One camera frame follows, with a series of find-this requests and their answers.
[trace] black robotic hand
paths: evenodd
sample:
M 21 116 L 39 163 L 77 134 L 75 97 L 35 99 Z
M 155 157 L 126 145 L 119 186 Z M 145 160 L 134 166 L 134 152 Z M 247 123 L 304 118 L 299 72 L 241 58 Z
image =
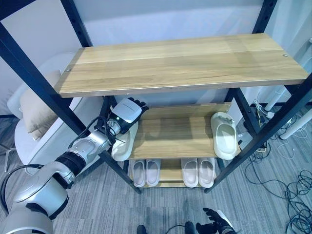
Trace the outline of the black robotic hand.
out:
M 221 218 L 216 211 L 209 208 L 203 208 L 203 211 L 206 212 L 209 220 L 213 221 L 213 223 L 204 225 L 196 223 L 196 230 L 199 234 L 215 234 L 217 231 L 219 234 L 237 234 L 229 223 Z
M 110 114 L 120 126 L 120 133 L 126 133 L 149 108 L 145 106 L 145 102 L 134 100 L 132 97 L 123 99 L 119 102 Z

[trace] gray carpet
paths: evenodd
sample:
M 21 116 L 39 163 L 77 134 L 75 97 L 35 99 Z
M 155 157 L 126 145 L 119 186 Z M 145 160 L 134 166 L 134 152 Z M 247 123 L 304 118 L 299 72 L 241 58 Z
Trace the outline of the gray carpet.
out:
M 0 119 L 0 143 L 14 144 L 16 119 Z M 312 124 L 306 127 L 307 138 L 291 136 L 289 144 L 277 147 L 285 141 L 270 140 L 271 156 L 256 166 L 263 180 L 280 179 L 293 182 L 301 170 L 312 171 Z M 240 123 L 238 132 L 244 132 Z M 4 155 L 0 156 L 0 165 Z M 21 165 L 16 153 L 9 160 L 9 170 Z M 212 192 L 204 194 L 201 188 L 146 188 L 141 195 L 136 194 L 106 164 L 90 173 L 85 173 L 68 190 L 69 203 L 54 221 L 56 234 L 134 234 L 139 224 L 144 224 L 149 234 L 164 234 L 171 226 L 193 223 L 207 223 L 203 207 L 220 209 L 234 225 L 235 230 L 244 234 L 282 234 L 288 220 L 286 201 L 274 197 L 262 186 L 250 184 L 244 176 L 247 162 L 243 163 L 230 176 L 222 181 Z M 5 174 L 0 167 L 0 179 Z M 12 204 L 12 195 L 27 180 L 24 171 L 12 176 L 7 187 L 7 200 Z M 269 187 L 282 192 L 278 184 Z M 312 207 L 311 192 L 303 197 Z M 0 212 L 0 221 L 4 213 Z M 181 227 L 169 234 L 184 233 Z

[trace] white sofa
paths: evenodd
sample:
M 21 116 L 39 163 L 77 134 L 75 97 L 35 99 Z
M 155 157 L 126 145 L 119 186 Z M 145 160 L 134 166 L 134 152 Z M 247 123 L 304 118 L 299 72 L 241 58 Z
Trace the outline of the white sofa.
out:
M 74 54 L 66 53 L 52 57 L 39 67 L 41 73 L 45 74 L 55 70 L 64 71 Z M 47 164 L 63 154 L 70 142 L 77 136 L 60 118 L 58 118 L 46 134 L 40 140 L 33 140 L 31 134 L 27 133 L 25 123 L 20 111 L 20 96 L 28 86 L 23 83 L 9 98 L 7 106 L 9 110 L 20 119 L 15 128 L 15 147 L 19 158 L 24 165 L 26 164 Z M 73 98 L 70 109 L 86 125 L 97 117 L 103 103 L 102 97 L 75 97 Z M 99 159 L 99 156 L 88 165 L 91 166 Z M 26 172 L 33 175 L 36 169 L 27 168 Z

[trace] white pole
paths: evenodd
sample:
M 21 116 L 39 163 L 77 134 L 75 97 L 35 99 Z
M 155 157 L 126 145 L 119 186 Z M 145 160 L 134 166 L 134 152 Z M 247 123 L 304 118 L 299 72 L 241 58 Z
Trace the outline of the white pole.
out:
M 284 85 L 282 85 L 277 91 L 275 91 L 275 95 L 273 96 L 271 101 L 266 105 L 264 110 L 269 111 L 270 109 L 272 109 L 272 107 L 275 105 L 275 103 L 277 103 L 277 101 L 283 95 L 285 91 L 286 91 L 286 88 Z
M 303 117 L 297 120 L 292 126 L 290 126 L 285 133 L 283 133 L 280 137 L 283 140 L 286 140 L 293 133 L 295 133 L 299 128 L 305 125 L 309 120 L 312 119 L 312 109 L 310 109 Z

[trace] wooden shelf board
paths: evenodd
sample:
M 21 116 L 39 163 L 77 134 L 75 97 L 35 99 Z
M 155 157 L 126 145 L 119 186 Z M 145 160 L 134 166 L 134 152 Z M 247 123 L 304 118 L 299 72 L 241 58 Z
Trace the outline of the wooden shelf board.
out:
M 183 183 L 181 159 L 162 159 L 159 181 Z
M 144 188 L 187 188 L 183 182 L 160 182 L 155 187 L 148 186 L 147 184 Z
M 63 98 L 300 84 L 308 76 L 266 34 L 81 48 L 55 90 Z
M 210 118 L 229 108 L 230 103 L 151 108 L 139 122 L 129 159 L 216 157 Z

